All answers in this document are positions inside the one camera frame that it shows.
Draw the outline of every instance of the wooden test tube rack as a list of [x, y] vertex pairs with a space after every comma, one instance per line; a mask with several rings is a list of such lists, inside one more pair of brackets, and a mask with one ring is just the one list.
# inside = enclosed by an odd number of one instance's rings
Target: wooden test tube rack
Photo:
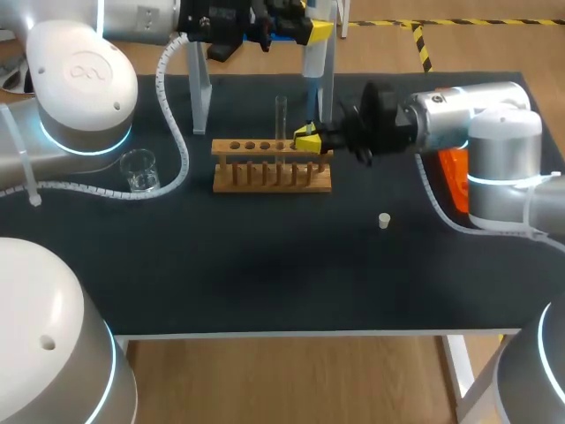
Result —
[[[212, 155], [219, 159], [215, 167], [214, 192], [331, 192], [328, 158], [333, 154], [331, 151], [325, 155], [299, 151], [291, 140], [213, 140]], [[298, 162], [305, 158], [312, 160]]]

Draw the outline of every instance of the small white cap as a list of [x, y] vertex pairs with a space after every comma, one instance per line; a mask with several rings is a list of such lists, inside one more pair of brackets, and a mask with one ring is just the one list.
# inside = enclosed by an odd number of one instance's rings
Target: small white cap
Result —
[[379, 227], [381, 227], [384, 230], [388, 227], [389, 223], [390, 223], [390, 215], [389, 214], [380, 214], [379, 215]]

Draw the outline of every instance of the yellow black warning tape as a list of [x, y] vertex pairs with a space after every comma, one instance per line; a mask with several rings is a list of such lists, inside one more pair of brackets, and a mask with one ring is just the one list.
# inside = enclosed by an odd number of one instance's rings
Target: yellow black warning tape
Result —
[[418, 24], [413, 24], [412, 32], [414, 34], [414, 41], [418, 47], [418, 53], [420, 54], [420, 62], [424, 68], [424, 72], [433, 72], [432, 60], [430, 59], [430, 54], [427, 51], [426, 44], [424, 43], [424, 34], [422, 32], [422, 26]]
[[565, 25], [565, 19], [385, 19], [356, 20], [350, 27], [390, 27], [412, 25]]

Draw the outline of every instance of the white spiral cable wrap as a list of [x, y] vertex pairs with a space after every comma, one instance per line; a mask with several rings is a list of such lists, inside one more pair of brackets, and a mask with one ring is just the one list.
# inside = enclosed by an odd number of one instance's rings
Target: white spiral cable wrap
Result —
[[[91, 185], [68, 183], [64, 181], [39, 181], [37, 183], [37, 188], [44, 189], [54, 189], [54, 190], [70, 190], [79, 193], [88, 193], [95, 196], [106, 197], [110, 199], [119, 199], [123, 201], [143, 201], [146, 199], [154, 199], [156, 197], [163, 196], [164, 194], [170, 193], [176, 188], [178, 188], [186, 179], [188, 175], [189, 167], [189, 157], [188, 149], [186, 148], [185, 139], [183, 134], [178, 129], [177, 121], [173, 117], [173, 114], [169, 107], [169, 102], [167, 102], [167, 95], [165, 93], [165, 74], [167, 67], [169, 66], [170, 59], [174, 54], [188, 43], [188, 37], [186, 34], [179, 35], [176, 39], [169, 43], [162, 53], [159, 64], [157, 65], [156, 71], [156, 89], [157, 89], [157, 99], [161, 105], [161, 110], [165, 116], [165, 120], [169, 125], [169, 128], [175, 138], [175, 142], [178, 146], [178, 153], [180, 154], [181, 167], [180, 172], [178, 172], [177, 177], [165, 187], [159, 188], [152, 192], [147, 193], [127, 193], [127, 192], [115, 192], [114, 190], [109, 190], [107, 188], [93, 187]], [[18, 185], [16, 187], [9, 188], [7, 190], [0, 191], [0, 198], [7, 196], [12, 193], [22, 192], [26, 188], [23, 185]]]
[[435, 209], [436, 213], [440, 216], [441, 220], [446, 223], [452, 230], [461, 232], [462, 234], [467, 234], [469, 236], [496, 236], [496, 237], [519, 237], [521, 239], [531, 239], [533, 241], [538, 241], [539, 243], [544, 243], [551, 247], [554, 247], [563, 253], [565, 253], [565, 246], [560, 243], [559, 241], [553, 240], [549, 238], [547, 234], [540, 233], [540, 232], [497, 232], [497, 231], [486, 231], [486, 230], [476, 230], [472, 228], [463, 227], [458, 223], [454, 223], [449, 219], [449, 217], [443, 212], [443, 209], [440, 206], [440, 203], [435, 198], [433, 194], [432, 186], [430, 185], [430, 181], [427, 178], [426, 170], [424, 169], [424, 163], [422, 162], [422, 157], [420, 155], [416, 155], [416, 165], [418, 166], [418, 171], [420, 173], [420, 177], [422, 178], [422, 183], [424, 184], [424, 188], [427, 193], [427, 197], [430, 199], [433, 208]]

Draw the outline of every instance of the black mat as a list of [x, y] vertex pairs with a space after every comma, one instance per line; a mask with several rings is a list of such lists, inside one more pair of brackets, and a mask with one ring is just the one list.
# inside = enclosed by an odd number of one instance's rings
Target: black mat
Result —
[[[358, 102], [367, 78], [338, 76], [336, 97]], [[515, 73], [371, 78], [386, 78], [401, 95], [524, 83]], [[58, 254], [117, 334], [519, 328], [564, 291], [565, 258], [552, 248], [451, 231], [411, 155], [365, 169], [338, 154], [333, 194], [213, 195], [210, 138], [271, 138], [276, 95], [289, 98], [289, 129], [302, 124], [305, 107], [299, 76], [215, 77], [214, 84], [208, 137], [189, 137], [190, 177], [173, 194], [127, 203], [43, 192], [40, 208], [22, 194], [0, 199], [0, 236]], [[190, 134], [188, 80], [170, 78], [168, 87]], [[140, 80], [139, 98], [132, 148], [155, 151], [166, 183], [178, 158], [152, 78]], [[544, 171], [564, 170], [549, 132], [543, 160]], [[80, 181], [127, 188], [116, 169]], [[380, 212], [392, 216], [387, 231], [378, 230]]]

